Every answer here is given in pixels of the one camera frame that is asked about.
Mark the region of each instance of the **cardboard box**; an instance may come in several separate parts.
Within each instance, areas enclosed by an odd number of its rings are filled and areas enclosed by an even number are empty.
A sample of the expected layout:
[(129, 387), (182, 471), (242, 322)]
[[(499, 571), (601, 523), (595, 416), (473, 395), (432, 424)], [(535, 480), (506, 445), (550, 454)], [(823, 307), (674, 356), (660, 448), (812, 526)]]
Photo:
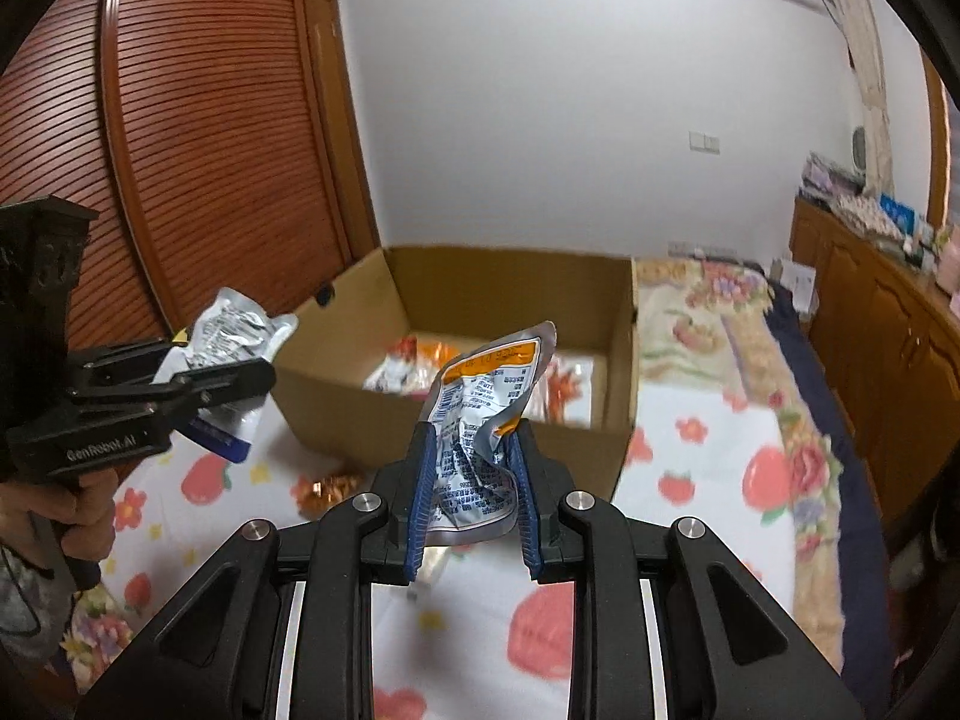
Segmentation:
[(558, 351), (594, 357), (590, 429), (534, 423), (541, 452), (579, 488), (610, 499), (634, 427), (635, 276), (629, 259), (555, 251), (397, 247), (371, 252), (333, 283), (333, 298), (297, 311), (275, 359), (274, 399), (298, 439), (381, 467), (402, 458), (422, 403), (365, 391), (386, 350), (414, 333), (462, 352), (557, 325)]

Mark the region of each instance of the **red wooden wardrobe door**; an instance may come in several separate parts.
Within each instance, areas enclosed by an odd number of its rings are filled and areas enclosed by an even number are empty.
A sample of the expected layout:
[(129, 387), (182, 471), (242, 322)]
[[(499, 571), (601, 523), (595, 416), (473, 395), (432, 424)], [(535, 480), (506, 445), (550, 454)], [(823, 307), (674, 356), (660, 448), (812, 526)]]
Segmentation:
[(70, 346), (164, 332), (128, 240), (97, 89), (100, 0), (56, 0), (0, 77), (0, 202), (58, 194), (100, 211), (69, 317)]
[(106, 18), (114, 165), (171, 324), (222, 286), (275, 314), (339, 274), (304, 0), (107, 0)]

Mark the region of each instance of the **metal screw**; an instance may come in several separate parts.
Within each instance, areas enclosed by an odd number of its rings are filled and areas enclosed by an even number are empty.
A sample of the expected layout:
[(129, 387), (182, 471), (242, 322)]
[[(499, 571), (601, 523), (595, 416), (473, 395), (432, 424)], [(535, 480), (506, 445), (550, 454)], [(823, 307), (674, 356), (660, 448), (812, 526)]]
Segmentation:
[(358, 512), (375, 512), (380, 508), (380, 496), (376, 493), (360, 493), (353, 497), (353, 507)]
[(677, 530), (687, 538), (699, 538), (707, 533), (707, 526), (696, 517), (684, 517), (677, 525)]
[(570, 509), (577, 509), (578, 512), (592, 509), (595, 503), (596, 499), (590, 493), (585, 493), (584, 490), (573, 490), (573, 493), (566, 494), (566, 504)]
[(261, 538), (267, 538), (269, 533), (270, 523), (265, 519), (251, 519), (240, 529), (240, 535), (247, 541), (260, 541)]

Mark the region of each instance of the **blue gripper pad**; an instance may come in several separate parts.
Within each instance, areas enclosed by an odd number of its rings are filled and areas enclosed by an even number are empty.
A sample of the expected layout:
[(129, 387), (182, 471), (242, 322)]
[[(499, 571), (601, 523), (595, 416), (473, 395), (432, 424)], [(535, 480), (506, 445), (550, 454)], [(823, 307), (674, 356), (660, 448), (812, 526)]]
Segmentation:
[(536, 579), (544, 568), (544, 559), (539, 552), (539, 517), (536, 514), (534, 491), (530, 487), (530, 476), (517, 432), (510, 433), (507, 438), (507, 468), (514, 474), (517, 482), (517, 523), (520, 524), (523, 562), (530, 569), (530, 578)]
[(430, 425), (424, 440), (424, 454), (416, 474), (414, 498), (410, 504), (407, 525), (407, 554), (403, 561), (403, 575), (407, 581), (416, 579), (424, 562), (426, 529), (433, 515), (433, 485), (437, 480), (437, 429)]

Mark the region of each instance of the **gray sleeve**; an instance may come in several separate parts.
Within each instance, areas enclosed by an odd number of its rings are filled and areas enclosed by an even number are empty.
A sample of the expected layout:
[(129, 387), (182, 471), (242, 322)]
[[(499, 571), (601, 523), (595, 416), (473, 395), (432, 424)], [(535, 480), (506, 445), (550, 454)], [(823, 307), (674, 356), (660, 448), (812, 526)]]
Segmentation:
[(0, 641), (19, 666), (45, 664), (64, 637), (73, 598), (63, 583), (45, 578), (6, 546), (0, 552)]

